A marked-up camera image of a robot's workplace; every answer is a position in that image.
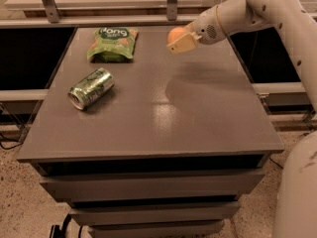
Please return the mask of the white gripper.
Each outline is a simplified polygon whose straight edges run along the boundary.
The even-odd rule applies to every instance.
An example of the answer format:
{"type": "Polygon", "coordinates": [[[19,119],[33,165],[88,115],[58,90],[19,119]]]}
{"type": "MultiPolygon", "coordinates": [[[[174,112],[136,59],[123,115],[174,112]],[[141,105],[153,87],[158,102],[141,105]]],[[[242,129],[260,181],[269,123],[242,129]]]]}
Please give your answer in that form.
{"type": "Polygon", "coordinates": [[[203,45],[213,45],[226,39],[218,18],[218,7],[202,12],[198,18],[185,26],[186,34],[172,43],[167,43],[166,47],[172,54],[181,54],[194,50],[198,46],[198,41],[203,45]]]}

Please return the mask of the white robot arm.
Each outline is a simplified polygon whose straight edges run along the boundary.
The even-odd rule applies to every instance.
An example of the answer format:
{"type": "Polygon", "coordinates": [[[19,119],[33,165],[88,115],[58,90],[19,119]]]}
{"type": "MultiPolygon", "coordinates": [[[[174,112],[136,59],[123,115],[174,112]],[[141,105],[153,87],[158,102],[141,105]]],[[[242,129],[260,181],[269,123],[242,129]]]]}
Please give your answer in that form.
{"type": "MultiPolygon", "coordinates": [[[[180,54],[241,32],[276,29],[317,109],[317,23],[299,0],[227,0],[171,30],[167,49],[180,54]]],[[[317,238],[317,131],[304,136],[285,161],[271,238],[317,238]]]]}

